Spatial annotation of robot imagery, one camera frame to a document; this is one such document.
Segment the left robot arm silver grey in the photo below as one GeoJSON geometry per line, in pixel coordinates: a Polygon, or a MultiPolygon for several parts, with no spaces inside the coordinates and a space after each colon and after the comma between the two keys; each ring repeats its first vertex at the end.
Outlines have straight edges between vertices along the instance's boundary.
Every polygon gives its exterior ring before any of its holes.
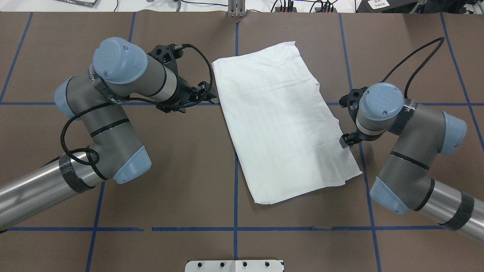
{"type": "Polygon", "coordinates": [[[152,166],[122,105],[140,101],[164,113],[185,113],[217,97],[214,72],[205,55],[209,82],[191,86],[176,60],[192,44],[157,45],[145,52],[120,37],[102,41],[87,71],[56,89],[56,107],[68,118],[60,133],[63,153],[38,170],[1,186],[1,232],[61,202],[114,179],[125,184],[152,166]]]}

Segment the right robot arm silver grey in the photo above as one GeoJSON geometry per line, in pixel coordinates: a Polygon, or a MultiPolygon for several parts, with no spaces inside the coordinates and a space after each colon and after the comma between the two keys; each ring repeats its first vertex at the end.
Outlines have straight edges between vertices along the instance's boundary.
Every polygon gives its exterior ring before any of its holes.
{"type": "Polygon", "coordinates": [[[370,189],[372,200],[399,215],[416,211],[483,243],[483,202],[428,176],[438,154],[452,154],[462,143],[463,120],[406,98],[386,82],[352,89],[339,105],[355,124],[354,132],[341,136],[342,148],[376,141],[385,132],[398,137],[370,189]]]}

